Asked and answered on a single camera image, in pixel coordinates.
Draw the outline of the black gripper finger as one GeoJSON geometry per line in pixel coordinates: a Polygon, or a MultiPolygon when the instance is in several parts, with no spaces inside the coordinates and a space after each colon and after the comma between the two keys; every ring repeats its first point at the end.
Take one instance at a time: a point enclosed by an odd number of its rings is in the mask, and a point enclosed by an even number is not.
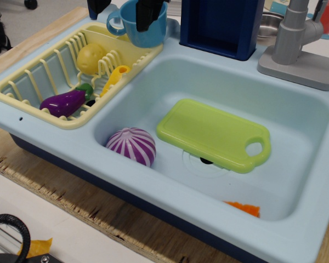
{"type": "Polygon", "coordinates": [[[98,15],[106,9],[111,3],[111,0],[87,0],[89,17],[96,20],[98,15]]]}
{"type": "Polygon", "coordinates": [[[138,0],[135,5],[138,32],[147,31],[150,25],[158,19],[162,5],[162,0],[138,0]]]}

